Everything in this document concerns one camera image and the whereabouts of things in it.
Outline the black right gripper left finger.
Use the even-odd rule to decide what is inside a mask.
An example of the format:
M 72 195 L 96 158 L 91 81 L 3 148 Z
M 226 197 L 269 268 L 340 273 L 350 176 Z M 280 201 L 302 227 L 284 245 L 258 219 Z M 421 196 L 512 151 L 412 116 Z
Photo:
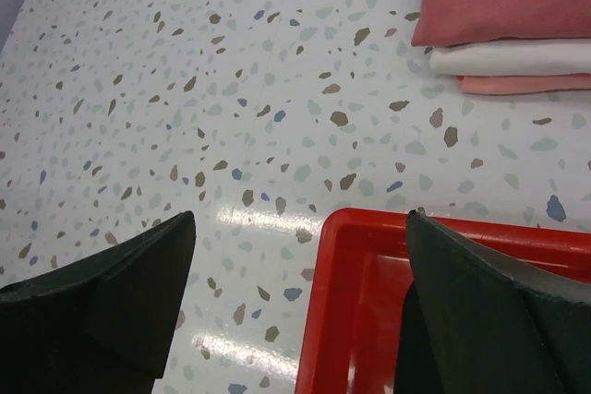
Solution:
M 4 393 L 150 393 L 196 244 L 192 212 L 1 290 Z

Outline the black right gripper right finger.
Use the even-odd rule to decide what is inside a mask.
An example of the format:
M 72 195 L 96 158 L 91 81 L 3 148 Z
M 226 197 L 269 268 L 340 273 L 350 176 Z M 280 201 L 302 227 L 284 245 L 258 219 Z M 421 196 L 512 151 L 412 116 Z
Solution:
M 590 286 L 411 211 L 399 393 L 586 393 Z

